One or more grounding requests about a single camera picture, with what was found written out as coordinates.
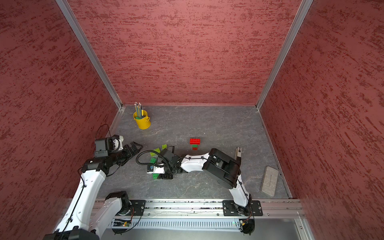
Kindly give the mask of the dark green 2x4 brick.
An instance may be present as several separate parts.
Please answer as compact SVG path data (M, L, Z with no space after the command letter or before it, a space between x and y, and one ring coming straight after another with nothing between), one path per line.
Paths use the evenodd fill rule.
M161 180L162 179L162 176L161 176L161 174L153 174L153 179L154 180Z

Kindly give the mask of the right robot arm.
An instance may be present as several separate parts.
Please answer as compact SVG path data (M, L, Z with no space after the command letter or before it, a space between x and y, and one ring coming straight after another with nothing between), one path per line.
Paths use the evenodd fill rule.
M241 176L242 148L236 148L235 157L218 149L198 156L179 157L165 149L158 156L160 164L157 169L161 174L177 175L190 172L204 172L219 185L231 193L235 209L240 215L248 216L252 210L252 197L246 191Z

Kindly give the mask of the red 2x4 brick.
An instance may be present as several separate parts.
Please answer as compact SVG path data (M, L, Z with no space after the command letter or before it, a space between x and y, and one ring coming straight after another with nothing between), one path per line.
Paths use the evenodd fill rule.
M190 144L191 145L200 145L201 144L201 140L200 139L193 139L193 138L191 138L190 139Z

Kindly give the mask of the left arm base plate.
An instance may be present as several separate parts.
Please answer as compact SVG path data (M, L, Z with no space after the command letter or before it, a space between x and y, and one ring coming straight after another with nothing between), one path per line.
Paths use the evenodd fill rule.
M142 216L145 211L146 200L130 200L123 202L121 210L117 213L118 216Z

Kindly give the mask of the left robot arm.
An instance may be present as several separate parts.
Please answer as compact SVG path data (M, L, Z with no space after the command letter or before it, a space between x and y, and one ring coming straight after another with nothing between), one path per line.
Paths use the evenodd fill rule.
M142 217L145 205L133 204L125 191L108 194L102 208L94 217L91 216L96 197L110 168L123 166L142 148L136 142L123 146L121 140L116 147L113 144L104 147L97 144L94 158L87 160L78 170L81 179L66 214L54 232L45 235L44 239L99 240L115 216L128 216L129 221L135 215Z

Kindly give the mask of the lime 2x4 brick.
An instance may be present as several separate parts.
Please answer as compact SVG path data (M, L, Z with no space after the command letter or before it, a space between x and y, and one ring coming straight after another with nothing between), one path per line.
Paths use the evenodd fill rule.
M150 155L152 158L155 158L156 156L158 156L159 154L161 153L161 149L160 148L157 148L157 149L154 149L150 152Z

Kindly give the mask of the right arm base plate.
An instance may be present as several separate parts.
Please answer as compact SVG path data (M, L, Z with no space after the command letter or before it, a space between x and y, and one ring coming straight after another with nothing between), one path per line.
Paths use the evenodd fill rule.
M244 216L244 217L261 217L263 209L260 201L251 200L246 207L241 207L234 201L225 200L222 202L224 216Z

